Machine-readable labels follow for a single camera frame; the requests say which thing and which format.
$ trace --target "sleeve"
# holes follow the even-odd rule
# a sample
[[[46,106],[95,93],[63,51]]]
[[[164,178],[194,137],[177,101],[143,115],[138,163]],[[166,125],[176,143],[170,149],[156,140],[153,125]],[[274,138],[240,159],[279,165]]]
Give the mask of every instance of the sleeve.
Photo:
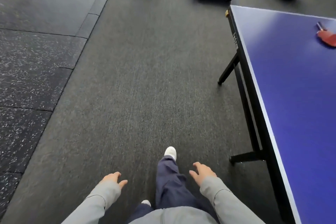
[[[218,177],[206,177],[200,187],[221,224],[265,224],[226,187]]]
[[[62,224],[97,224],[118,199],[121,190],[113,181],[99,183]]]

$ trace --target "shoe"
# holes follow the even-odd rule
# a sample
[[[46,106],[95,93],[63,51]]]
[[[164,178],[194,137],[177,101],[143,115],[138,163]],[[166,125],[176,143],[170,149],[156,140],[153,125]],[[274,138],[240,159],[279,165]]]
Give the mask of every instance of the shoe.
[[[144,200],[141,202],[142,204],[149,205],[150,207],[152,206],[151,203],[148,200]]]
[[[170,155],[176,161],[176,150],[173,146],[169,146],[165,151],[165,156]]]

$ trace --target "floor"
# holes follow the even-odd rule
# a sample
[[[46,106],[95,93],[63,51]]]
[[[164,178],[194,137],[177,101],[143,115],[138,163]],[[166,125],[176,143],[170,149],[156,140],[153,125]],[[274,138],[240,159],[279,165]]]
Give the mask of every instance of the floor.
[[[209,165],[266,223],[281,223],[265,163],[228,163],[251,146],[235,76],[216,84],[235,53],[227,4],[0,0],[6,2],[3,212],[17,189],[2,224],[61,223],[114,171],[129,183],[101,223],[122,223],[141,200],[153,202],[156,163],[169,145],[182,173],[197,160]],[[41,4],[48,9],[37,9]],[[326,17],[336,11],[334,0],[232,4]],[[187,186],[201,197],[190,177]]]

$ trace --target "white logo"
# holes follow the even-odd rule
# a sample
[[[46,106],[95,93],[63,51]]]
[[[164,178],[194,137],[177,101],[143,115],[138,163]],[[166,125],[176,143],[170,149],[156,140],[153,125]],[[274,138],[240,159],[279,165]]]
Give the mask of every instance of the white logo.
[[[232,37],[233,37],[234,45],[236,46],[236,50],[237,50],[238,49],[238,41],[237,41],[236,33],[233,33]]]

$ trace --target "person's left arm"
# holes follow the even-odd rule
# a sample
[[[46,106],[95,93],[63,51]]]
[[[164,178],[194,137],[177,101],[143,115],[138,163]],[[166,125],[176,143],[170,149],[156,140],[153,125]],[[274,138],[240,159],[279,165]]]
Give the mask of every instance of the person's left arm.
[[[119,172],[109,174],[91,191],[62,224],[97,224],[105,211],[118,199],[127,180],[117,183]]]

